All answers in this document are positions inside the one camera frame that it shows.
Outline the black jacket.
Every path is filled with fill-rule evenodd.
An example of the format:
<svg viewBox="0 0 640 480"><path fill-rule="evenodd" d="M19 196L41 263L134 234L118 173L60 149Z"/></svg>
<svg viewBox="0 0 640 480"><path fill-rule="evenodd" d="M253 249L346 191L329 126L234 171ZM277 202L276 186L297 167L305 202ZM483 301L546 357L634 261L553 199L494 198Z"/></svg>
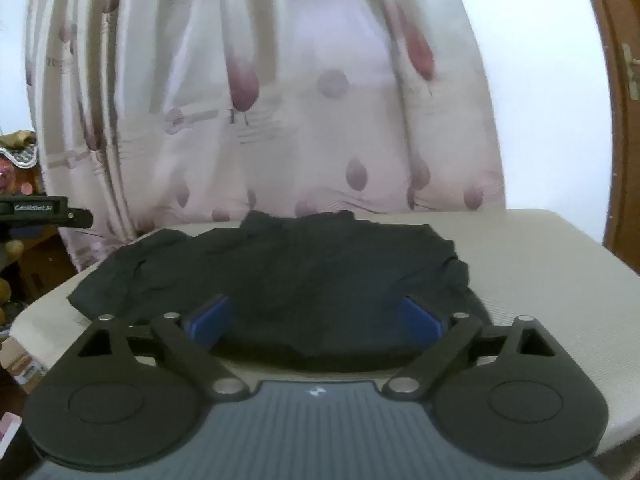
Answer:
<svg viewBox="0 0 640 480"><path fill-rule="evenodd" d="M400 367L425 347L401 313L415 299L438 324L490 319L451 240L429 226L359 220L348 211L298 219L252 212L198 236L161 230L120 248L70 294L86 318L145 324L228 301L230 360L355 373Z"/></svg>

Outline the pink toy with hat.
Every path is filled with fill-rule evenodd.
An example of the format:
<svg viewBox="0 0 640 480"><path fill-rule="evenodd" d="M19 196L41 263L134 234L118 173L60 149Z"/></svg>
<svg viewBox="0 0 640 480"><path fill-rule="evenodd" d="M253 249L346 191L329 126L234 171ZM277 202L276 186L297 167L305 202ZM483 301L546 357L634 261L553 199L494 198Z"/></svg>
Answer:
<svg viewBox="0 0 640 480"><path fill-rule="evenodd" d="M1 135L1 194L36 195L41 192L38 146L30 130Z"/></svg>

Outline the wooden cabinet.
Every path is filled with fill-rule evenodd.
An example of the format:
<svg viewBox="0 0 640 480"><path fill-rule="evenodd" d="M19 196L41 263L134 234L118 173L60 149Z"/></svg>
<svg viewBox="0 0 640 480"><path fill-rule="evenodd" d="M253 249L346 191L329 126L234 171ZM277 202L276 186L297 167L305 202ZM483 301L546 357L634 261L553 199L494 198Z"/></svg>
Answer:
<svg viewBox="0 0 640 480"><path fill-rule="evenodd" d="M1 227L1 333L27 306L75 274L58 229Z"/></svg>

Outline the beige woven mattress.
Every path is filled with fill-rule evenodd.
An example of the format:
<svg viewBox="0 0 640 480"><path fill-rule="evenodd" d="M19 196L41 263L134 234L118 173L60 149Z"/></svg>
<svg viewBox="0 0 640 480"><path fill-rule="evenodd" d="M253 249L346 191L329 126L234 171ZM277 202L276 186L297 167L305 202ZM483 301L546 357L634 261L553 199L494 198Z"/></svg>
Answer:
<svg viewBox="0 0 640 480"><path fill-rule="evenodd" d="M358 220L430 226L452 240L469 266L470 289L496 325L530 315L570 354L603 394L608 426L597 455L639 437L639 275L558 214L546 210L488 210L366 214ZM68 296L100 264L89 266L21 313L11 337L47 370L89 320ZM392 370L362 373L285 372L259 364L224 364L254 386L257 379L330 382L373 379L382 386Z"/></svg>

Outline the leaf patterned curtain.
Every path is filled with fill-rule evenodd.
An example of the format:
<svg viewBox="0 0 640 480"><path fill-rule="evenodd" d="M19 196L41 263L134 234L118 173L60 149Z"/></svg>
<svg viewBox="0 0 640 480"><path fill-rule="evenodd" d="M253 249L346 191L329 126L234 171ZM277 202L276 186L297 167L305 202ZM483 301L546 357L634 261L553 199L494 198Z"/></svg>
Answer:
<svg viewBox="0 0 640 480"><path fill-rule="evenodd" d="M506 203L462 0L28 0L46 190L85 269L178 224Z"/></svg>

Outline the brown wooden door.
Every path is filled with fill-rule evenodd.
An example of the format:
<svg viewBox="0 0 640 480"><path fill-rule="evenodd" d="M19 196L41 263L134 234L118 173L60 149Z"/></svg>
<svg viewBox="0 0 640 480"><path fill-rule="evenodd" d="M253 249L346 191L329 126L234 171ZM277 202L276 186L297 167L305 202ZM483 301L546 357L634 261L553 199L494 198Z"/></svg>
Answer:
<svg viewBox="0 0 640 480"><path fill-rule="evenodd" d="M639 270L639 0L590 0L612 108L612 177L603 245Z"/></svg>

